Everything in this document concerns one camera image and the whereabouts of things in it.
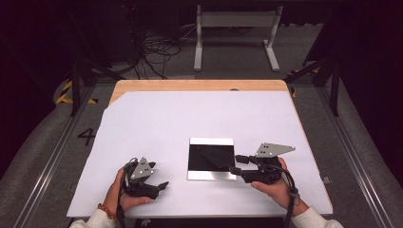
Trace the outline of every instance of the table surface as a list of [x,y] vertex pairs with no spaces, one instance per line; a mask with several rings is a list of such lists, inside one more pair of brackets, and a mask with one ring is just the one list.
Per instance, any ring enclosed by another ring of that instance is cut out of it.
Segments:
[[[233,88],[239,91],[228,91]],[[117,170],[133,157],[157,164],[148,184],[169,184],[155,201],[126,212],[128,218],[285,215],[284,209],[241,178],[187,180],[193,137],[231,138],[236,155],[253,155],[261,143],[294,146],[296,151],[282,157],[300,194],[319,213],[333,213],[283,81],[136,80],[116,84],[67,216],[89,217],[104,200]],[[253,164],[237,167],[256,169]]]

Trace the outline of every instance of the metal stand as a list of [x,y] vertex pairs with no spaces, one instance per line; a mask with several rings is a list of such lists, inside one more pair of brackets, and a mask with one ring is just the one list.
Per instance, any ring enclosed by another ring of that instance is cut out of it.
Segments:
[[282,7],[278,7],[277,11],[202,11],[202,7],[198,5],[194,70],[202,70],[202,27],[270,27],[270,37],[268,40],[263,40],[263,44],[273,71],[279,71],[272,45],[281,12]]
[[319,60],[299,70],[297,73],[294,73],[293,75],[283,79],[283,81],[287,84],[292,83],[294,80],[306,75],[308,72],[318,67],[320,67],[320,69],[313,80],[313,84],[317,87],[324,87],[329,78],[333,75],[330,94],[330,107],[332,108],[334,115],[338,116],[337,96],[340,78],[340,66],[338,64],[338,60],[330,58]]
[[116,79],[117,81],[125,79],[124,77],[107,69],[106,67],[100,66],[99,64],[87,58],[77,56],[77,60],[74,61],[71,67],[73,109],[71,111],[70,116],[74,116],[81,106],[80,78],[83,80],[85,86],[95,86],[97,83],[95,76],[91,72],[92,68],[98,69],[105,75],[113,79]]

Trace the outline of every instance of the cable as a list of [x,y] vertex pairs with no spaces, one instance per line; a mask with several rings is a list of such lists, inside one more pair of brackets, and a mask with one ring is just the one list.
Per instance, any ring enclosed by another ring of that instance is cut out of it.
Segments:
[[288,180],[288,185],[290,188],[290,202],[288,204],[287,215],[284,220],[284,228],[287,228],[290,225],[291,216],[293,215],[294,205],[295,205],[294,201],[295,201],[295,199],[299,199],[298,189],[296,188],[296,184],[294,183],[293,177],[287,170],[285,170],[281,167],[278,167],[276,165],[268,165],[268,167],[271,167],[271,168],[274,168],[274,169],[277,169],[277,170],[283,172]]
[[[118,69],[118,70],[115,70],[115,71],[110,70],[110,71],[112,71],[112,72],[114,72],[114,73],[116,73],[116,74],[122,75],[122,74],[124,74],[124,73],[127,73],[127,72],[130,71],[131,69],[133,69],[134,66],[135,66],[135,64],[132,64],[132,65],[127,66],[127,67],[122,68],[122,69]],[[105,74],[102,73],[102,72],[93,72],[93,71],[92,71],[92,73],[93,73],[95,76],[102,76],[102,77],[107,76],[107,75],[105,75]]]
[[124,166],[124,174],[122,175],[121,185],[119,187],[118,203],[117,203],[117,207],[116,207],[116,219],[119,221],[119,223],[121,224],[122,228],[125,228],[125,212],[124,212],[124,209],[122,208],[122,205],[121,205],[121,197],[125,193],[125,191],[122,191],[123,190],[122,187],[125,184],[125,179],[127,177],[128,166],[133,161],[136,161],[136,160],[137,160],[136,158],[133,158],[127,164],[125,164],[125,166]]
[[190,26],[192,26],[192,29],[191,30],[189,30],[185,35],[183,35],[182,37],[181,37],[181,39],[180,39],[180,41],[182,41],[182,43],[184,43],[184,42],[186,42],[186,41],[188,41],[188,40],[191,40],[191,41],[197,41],[197,40],[195,40],[195,39],[192,39],[192,38],[187,38],[186,36],[188,36],[188,35],[190,35],[193,31],[195,31],[195,29],[197,28],[197,26],[195,25],[195,24],[192,24],[192,25],[190,25]]
[[[148,79],[146,70],[151,69],[154,74],[160,76],[162,79],[167,79],[164,76],[165,63],[172,56],[181,52],[179,43],[173,39],[163,39],[161,35],[151,30],[143,18],[142,12],[136,6],[123,6],[123,10],[132,43],[136,49],[134,55],[137,61],[133,67],[133,71],[137,78]],[[156,61],[151,58],[152,55],[160,55],[163,59]],[[162,65],[162,71],[157,71],[153,65]]]

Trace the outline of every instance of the black cable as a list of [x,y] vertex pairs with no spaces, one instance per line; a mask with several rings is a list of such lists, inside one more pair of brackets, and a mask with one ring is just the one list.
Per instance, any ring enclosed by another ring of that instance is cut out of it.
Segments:
[[131,159],[125,166],[124,166],[124,174],[122,175],[121,178],[121,185],[119,186],[119,193],[118,193],[118,203],[117,203],[117,207],[116,207],[116,219],[119,221],[119,223],[121,224],[121,228],[125,228],[125,212],[124,209],[122,208],[121,205],[121,197],[122,195],[125,193],[125,191],[123,191],[123,186],[125,184],[125,178],[127,176],[127,170],[128,170],[128,166],[132,163],[132,161],[135,161],[137,159]]
[[[146,29],[146,21],[144,21],[142,12],[134,7],[123,6],[125,12],[125,18],[127,26],[129,27],[129,32],[131,34],[132,43],[136,48],[136,59],[137,64],[133,67],[134,71],[139,79],[146,78],[145,66],[149,67],[155,74],[160,76],[162,79],[167,79],[164,74],[165,63],[168,62],[172,56],[177,55],[181,52],[180,45],[172,39],[162,39],[161,36],[150,29]],[[149,55],[159,54],[163,56],[163,60],[151,61]],[[142,65],[144,73],[139,69],[139,64]],[[158,72],[154,66],[155,64],[161,64],[162,72]]]
[[288,172],[287,170],[285,170],[281,167],[275,166],[275,165],[268,165],[268,167],[274,168],[274,169],[277,169],[277,170],[283,172],[288,180],[288,184],[289,184],[289,188],[290,188],[290,202],[288,203],[287,215],[284,220],[284,228],[287,228],[290,225],[291,216],[293,215],[294,205],[295,205],[294,201],[296,198],[299,198],[298,190],[296,188],[296,184],[294,183],[294,179],[291,176],[290,172]]
[[[132,64],[132,65],[127,66],[127,67],[122,68],[122,69],[110,70],[110,71],[114,72],[115,74],[122,75],[122,74],[124,74],[124,73],[127,73],[127,72],[130,71],[131,69],[133,69],[134,66],[135,66],[135,64]],[[102,73],[102,72],[100,72],[100,73],[98,73],[98,72],[92,72],[92,74],[94,74],[95,76],[101,76],[101,77],[107,76],[106,74],[104,74],[104,73]]]

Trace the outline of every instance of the bracelet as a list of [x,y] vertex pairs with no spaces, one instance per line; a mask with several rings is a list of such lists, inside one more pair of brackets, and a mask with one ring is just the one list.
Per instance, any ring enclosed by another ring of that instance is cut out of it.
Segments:
[[112,213],[110,213],[110,211],[107,210],[107,208],[101,203],[98,203],[98,209],[103,210],[106,213],[108,219],[113,219],[113,221],[117,221],[116,217]]

